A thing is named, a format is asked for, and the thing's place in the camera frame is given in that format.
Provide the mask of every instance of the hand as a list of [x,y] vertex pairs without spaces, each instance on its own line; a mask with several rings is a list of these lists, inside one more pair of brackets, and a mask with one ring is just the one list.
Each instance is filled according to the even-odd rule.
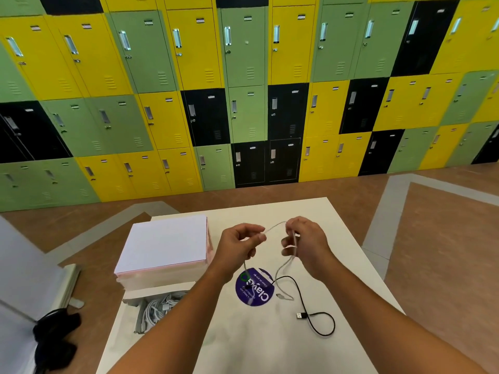
[[223,230],[209,270],[221,276],[225,283],[229,282],[244,261],[254,257],[255,248],[267,239],[263,231],[265,227],[248,223]]
[[296,257],[302,261],[312,277],[323,281],[330,268],[331,260],[336,260],[327,243],[326,234],[317,223],[302,216],[288,220],[286,223],[288,237],[281,240],[284,247],[283,256],[291,256],[294,252],[293,247],[287,248],[294,245],[293,231],[300,234],[296,236],[298,245]]

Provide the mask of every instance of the brown floor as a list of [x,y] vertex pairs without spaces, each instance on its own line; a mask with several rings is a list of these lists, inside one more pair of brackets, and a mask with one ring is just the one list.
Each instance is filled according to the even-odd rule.
[[[499,164],[417,174],[499,195]],[[260,186],[131,201],[3,213],[42,251],[57,246],[138,202],[165,201],[180,212],[328,197],[361,245],[388,175]],[[67,259],[83,267],[73,295],[86,302],[70,340],[78,352],[64,374],[94,373],[123,290],[113,269],[133,221]],[[499,374],[499,208],[412,184],[386,283],[406,313]]]

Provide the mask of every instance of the black cord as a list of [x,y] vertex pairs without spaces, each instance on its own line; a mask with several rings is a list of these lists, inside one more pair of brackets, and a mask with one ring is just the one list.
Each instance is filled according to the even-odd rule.
[[[312,327],[312,329],[315,331],[316,334],[321,335],[322,337],[329,337],[329,336],[331,336],[334,333],[334,331],[336,330],[336,321],[334,321],[334,317],[331,314],[328,314],[327,312],[322,312],[322,311],[321,312],[314,312],[313,314],[309,314],[307,312],[307,309],[305,308],[305,303],[303,302],[303,297],[301,296],[300,287],[298,286],[296,280],[293,277],[291,277],[291,276],[281,276],[279,278],[276,278],[271,283],[271,285],[273,285],[275,282],[277,282],[278,280],[280,280],[282,278],[291,278],[293,280],[294,284],[296,285],[296,288],[298,289],[298,294],[300,295],[300,301],[301,301],[301,305],[303,306],[303,311],[304,312],[302,312],[301,314],[297,314],[296,316],[298,318],[304,318],[304,317],[306,317],[308,319],[308,322],[310,323],[310,326]],[[316,330],[315,327],[313,326],[312,320],[310,320],[311,316],[316,316],[316,315],[328,315],[331,318],[331,320],[333,320],[333,330],[331,332],[327,333],[327,334],[323,334],[323,333],[319,332],[318,330]]]

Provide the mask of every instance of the person's left arm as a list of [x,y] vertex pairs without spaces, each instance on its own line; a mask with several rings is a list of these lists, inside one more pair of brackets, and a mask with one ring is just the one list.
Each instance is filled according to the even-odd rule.
[[223,285],[255,255],[256,246],[266,240],[264,230],[247,223],[224,230],[215,257],[201,279],[108,374],[192,373]]

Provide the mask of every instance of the white table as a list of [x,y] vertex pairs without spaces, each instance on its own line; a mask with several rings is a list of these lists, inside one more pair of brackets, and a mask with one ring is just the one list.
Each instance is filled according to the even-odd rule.
[[[402,311],[327,198],[157,216],[153,220],[192,214],[204,214],[208,217],[214,247],[218,245],[221,232],[238,223],[261,224],[268,228],[298,215],[307,217],[323,228],[332,251],[344,265]],[[274,276],[277,268],[284,262],[280,254],[280,240],[284,236],[284,225],[270,231],[267,241],[257,248],[256,256],[248,263],[248,268],[263,268]],[[310,277],[300,260],[294,260],[287,274],[298,282],[310,313],[327,311],[334,316],[336,331],[330,338],[319,337],[307,321],[296,319],[296,313],[303,309],[296,287],[291,282],[283,280],[281,287],[295,296],[294,302],[278,299],[274,295],[265,305],[250,307],[235,294],[235,279],[238,274],[239,272],[222,289],[194,373],[376,373],[326,287]],[[190,288],[192,285],[190,283],[182,287]],[[161,294],[175,289],[178,286],[127,292],[124,299]],[[97,374],[108,372],[140,338],[133,333],[137,314],[138,308],[121,304]],[[328,317],[318,316],[314,318],[314,325],[327,333],[332,323]]]

